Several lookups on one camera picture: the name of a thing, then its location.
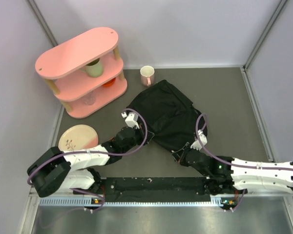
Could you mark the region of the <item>black student backpack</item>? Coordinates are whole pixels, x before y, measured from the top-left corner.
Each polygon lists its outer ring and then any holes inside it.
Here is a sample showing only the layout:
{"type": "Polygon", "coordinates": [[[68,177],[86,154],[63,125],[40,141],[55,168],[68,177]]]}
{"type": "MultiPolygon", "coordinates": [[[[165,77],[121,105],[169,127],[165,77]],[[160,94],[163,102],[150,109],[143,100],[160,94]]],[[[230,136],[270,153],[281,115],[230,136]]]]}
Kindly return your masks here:
{"type": "Polygon", "coordinates": [[[178,151],[194,142],[195,124],[201,112],[167,80],[142,91],[128,105],[137,111],[155,134],[153,141],[168,151],[178,151]]]}

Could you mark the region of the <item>pink mug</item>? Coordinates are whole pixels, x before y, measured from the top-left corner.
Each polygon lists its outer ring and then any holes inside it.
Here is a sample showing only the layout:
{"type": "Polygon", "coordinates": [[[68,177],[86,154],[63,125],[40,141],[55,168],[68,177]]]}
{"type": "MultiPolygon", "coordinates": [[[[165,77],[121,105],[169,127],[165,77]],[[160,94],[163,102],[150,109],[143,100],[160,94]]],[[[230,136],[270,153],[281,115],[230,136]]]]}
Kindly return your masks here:
{"type": "Polygon", "coordinates": [[[146,65],[140,69],[141,82],[144,86],[150,87],[154,83],[155,69],[146,65]]]}

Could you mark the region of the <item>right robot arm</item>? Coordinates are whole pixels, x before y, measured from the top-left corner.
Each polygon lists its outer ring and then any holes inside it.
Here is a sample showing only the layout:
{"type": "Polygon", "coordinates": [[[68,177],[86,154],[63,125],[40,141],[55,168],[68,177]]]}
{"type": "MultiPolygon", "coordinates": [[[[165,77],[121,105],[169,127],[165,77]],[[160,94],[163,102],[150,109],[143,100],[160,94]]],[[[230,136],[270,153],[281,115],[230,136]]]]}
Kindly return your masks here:
{"type": "Polygon", "coordinates": [[[186,144],[173,157],[203,176],[211,195],[276,190],[293,194],[293,160],[283,163],[246,161],[228,156],[211,157],[186,144]]]}

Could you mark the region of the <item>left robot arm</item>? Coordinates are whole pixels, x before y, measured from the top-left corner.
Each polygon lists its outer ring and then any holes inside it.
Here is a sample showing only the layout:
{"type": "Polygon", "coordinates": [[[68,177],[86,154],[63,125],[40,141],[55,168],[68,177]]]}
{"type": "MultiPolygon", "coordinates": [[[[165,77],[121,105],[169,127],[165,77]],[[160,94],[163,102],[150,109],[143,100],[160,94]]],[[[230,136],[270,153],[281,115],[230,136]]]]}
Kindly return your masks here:
{"type": "Polygon", "coordinates": [[[153,132],[142,127],[124,127],[115,137],[93,148],[61,151],[57,146],[51,147],[27,169],[27,182],[34,186],[39,197],[65,189],[96,193],[100,190],[101,179],[92,170],[93,166],[115,163],[138,151],[153,137],[153,132]]]}

